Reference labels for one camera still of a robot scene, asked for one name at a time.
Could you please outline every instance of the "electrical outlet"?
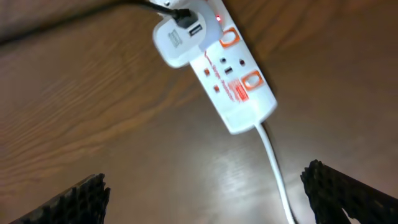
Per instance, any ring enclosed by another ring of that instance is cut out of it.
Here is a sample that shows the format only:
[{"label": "electrical outlet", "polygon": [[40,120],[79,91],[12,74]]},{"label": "electrical outlet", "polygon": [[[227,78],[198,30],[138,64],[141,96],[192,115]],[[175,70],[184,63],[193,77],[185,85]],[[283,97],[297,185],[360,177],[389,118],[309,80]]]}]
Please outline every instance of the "electrical outlet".
[{"label": "electrical outlet", "polygon": [[223,37],[190,62],[231,134],[264,121],[277,102],[222,0],[209,0]]}]

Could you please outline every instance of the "black cable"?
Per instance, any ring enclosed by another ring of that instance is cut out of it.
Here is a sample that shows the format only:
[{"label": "black cable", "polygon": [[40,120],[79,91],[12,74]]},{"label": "black cable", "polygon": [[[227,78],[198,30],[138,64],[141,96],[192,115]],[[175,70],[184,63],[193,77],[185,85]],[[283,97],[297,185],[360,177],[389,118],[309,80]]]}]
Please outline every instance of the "black cable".
[{"label": "black cable", "polygon": [[0,47],[10,44],[12,42],[18,41],[25,39],[29,36],[36,35],[36,34],[42,34],[44,32],[47,32],[52,29],[56,29],[60,26],[64,26],[66,24],[70,24],[72,22],[76,22],[81,19],[86,19],[87,17],[94,16],[95,14],[99,14],[101,12],[107,11],[109,9],[118,7],[118,6],[123,6],[123,5],[138,5],[138,6],[143,6],[148,9],[152,9],[156,12],[162,13],[162,14],[167,14],[172,16],[174,19],[180,19],[182,17],[187,17],[190,16],[190,14],[187,14],[188,9],[169,9],[145,0],[122,0],[122,1],[115,1],[115,2],[109,2],[105,5],[96,7],[88,12],[79,12],[74,15],[68,16],[65,19],[62,19],[61,21],[55,21],[55,22],[47,22],[45,24],[41,24],[39,26],[30,28],[29,30],[23,30],[22,32],[15,32],[11,34],[6,34],[6,36],[0,37]]}]

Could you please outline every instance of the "wooden surface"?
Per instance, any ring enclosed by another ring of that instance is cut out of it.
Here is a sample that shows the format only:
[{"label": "wooden surface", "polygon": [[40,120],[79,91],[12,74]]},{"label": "wooden surface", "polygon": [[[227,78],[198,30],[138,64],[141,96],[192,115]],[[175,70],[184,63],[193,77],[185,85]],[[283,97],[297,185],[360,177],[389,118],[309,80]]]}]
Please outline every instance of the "wooden surface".
[{"label": "wooden surface", "polygon": [[[94,2],[0,0],[1,32]],[[398,1],[226,5],[279,102],[266,126],[299,223],[314,159],[398,197]],[[0,49],[0,223],[100,172],[106,223],[285,223],[257,132],[231,136],[162,61],[159,21],[122,8]]]}]

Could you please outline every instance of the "white cable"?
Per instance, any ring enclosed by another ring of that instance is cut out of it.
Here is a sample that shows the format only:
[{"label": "white cable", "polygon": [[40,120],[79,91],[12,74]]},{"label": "white cable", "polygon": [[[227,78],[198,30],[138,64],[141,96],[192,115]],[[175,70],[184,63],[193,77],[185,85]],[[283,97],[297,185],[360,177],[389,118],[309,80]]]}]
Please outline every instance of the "white cable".
[{"label": "white cable", "polygon": [[280,199],[282,200],[282,206],[284,207],[284,210],[285,210],[287,222],[289,224],[295,224],[293,215],[292,215],[292,211],[290,210],[289,201],[287,200],[284,181],[280,174],[278,163],[275,158],[274,150],[271,146],[271,143],[269,142],[267,133],[264,130],[264,128],[262,127],[262,125],[257,124],[256,128],[257,128],[257,131],[259,132],[262,142],[264,143],[264,146],[266,148],[269,162],[271,163],[272,171],[274,171],[274,175],[276,178],[276,184],[278,185],[279,195],[280,195]]}]

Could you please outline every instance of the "extension cord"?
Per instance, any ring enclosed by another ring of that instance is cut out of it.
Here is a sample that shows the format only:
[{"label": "extension cord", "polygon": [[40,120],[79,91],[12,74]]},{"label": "extension cord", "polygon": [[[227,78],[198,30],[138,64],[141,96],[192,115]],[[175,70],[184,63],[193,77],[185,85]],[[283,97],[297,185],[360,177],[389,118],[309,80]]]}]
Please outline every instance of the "extension cord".
[{"label": "extension cord", "polygon": [[[162,4],[159,0],[151,1]],[[189,8],[189,5],[195,1],[203,0],[190,0],[183,6]],[[172,9],[182,3],[181,0],[168,2]],[[277,181],[287,221],[289,224],[294,224],[274,151],[261,126],[261,123],[275,110],[276,99],[222,0],[209,0],[207,3],[214,12],[213,19],[219,22],[223,30],[223,36],[203,52],[197,53],[193,59],[189,59],[189,64],[231,134],[243,133],[252,128],[256,128],[259,132]],[[154,33],[159,33],[158,30],[157,26]],[[210,32],[206,30],[202,35],[209,36],[213,30]],[[159,49],[159,46],[168,40],[167,38],[154,38],[154,41]],[[192,42],[191,39],[182,39],[181,41]],[[183,59],[176,62],[164,56],[163,58],[169,65],[184,65],[185,63]]]}]

